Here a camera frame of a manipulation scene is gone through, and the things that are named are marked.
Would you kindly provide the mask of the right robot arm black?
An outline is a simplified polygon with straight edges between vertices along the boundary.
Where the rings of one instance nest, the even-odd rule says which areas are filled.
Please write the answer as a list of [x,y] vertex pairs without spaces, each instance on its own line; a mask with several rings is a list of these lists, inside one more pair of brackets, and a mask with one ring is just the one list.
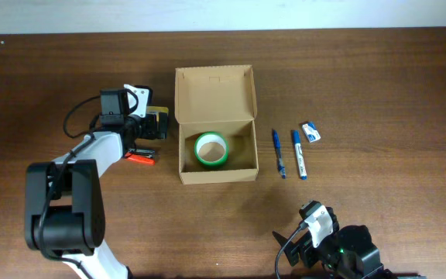
[[288,238],[273,232],[280,245],[274,271],[280,277],[279,261],[284,255],[290,266],[302,263],[311,268],[320,264],[332,278],[393,279],[396,275],[384,267],[378,247],[372,242],[367,226],[345,226],[326,236],[313,247],[312,235],[304,233],[296,242],[295,230]]

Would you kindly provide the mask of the blue white marker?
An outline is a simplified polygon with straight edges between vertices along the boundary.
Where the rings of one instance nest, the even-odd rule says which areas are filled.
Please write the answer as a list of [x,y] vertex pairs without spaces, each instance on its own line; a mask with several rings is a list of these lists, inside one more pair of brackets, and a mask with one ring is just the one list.
[[295,149],[296,159],[297,159],[297,167],[301,180],[307,179],[307,171],[304,163],[304,156],[301,149],[300,135],[297,130],[292,130],[292,140]]

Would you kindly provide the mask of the blue ballpoint pen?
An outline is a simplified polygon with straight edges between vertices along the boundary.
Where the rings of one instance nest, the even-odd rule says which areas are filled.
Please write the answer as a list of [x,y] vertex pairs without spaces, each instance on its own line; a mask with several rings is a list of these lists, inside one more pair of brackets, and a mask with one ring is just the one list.
[[275,129],[272,130],[273,135],[273,145],[276,151],[276,159],[277,159],[277,169],[282,179],[286,178],[286,171],[283,164],[283,157],[281,153],[281,145],[278,133]]

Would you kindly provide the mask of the cardboard box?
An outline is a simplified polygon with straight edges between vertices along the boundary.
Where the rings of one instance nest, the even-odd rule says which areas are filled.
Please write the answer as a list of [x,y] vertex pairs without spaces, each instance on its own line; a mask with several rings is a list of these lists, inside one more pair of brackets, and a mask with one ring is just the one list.
[[[257,101],[250,65],[177,68],[174,108],[183,184],[257,178]],[[196,139],[207,132],[220,133],[229,145],[228,159],[221,167],[205,167],[194,154]]]

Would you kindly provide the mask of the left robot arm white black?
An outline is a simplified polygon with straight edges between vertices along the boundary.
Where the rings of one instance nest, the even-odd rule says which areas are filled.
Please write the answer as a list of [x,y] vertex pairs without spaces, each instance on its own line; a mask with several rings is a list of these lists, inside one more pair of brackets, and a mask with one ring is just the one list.
[[26,169],[24,239],[50,261],[81,278],[130,278],[105,240],[100,178],[118,161],[146,159],[136,140],[166,138],[165,112],[96,115],[76,147],[62,157]]

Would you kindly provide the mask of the white blue eraser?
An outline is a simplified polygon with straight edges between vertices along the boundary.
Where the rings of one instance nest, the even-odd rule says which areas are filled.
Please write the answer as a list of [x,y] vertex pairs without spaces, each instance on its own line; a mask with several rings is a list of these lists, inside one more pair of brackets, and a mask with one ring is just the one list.
[[321,139],[321,135],[313,122],[305,122],[301,128],[309,143],[314,143]]

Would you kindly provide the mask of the green tape roll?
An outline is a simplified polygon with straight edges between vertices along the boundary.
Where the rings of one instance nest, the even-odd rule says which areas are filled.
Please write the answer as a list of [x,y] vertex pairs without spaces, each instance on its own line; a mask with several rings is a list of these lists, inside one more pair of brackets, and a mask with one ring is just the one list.
[[220,133],[203,133],[196,139],[194,154],[205,167],[221,167],[228,159],[229,145]]

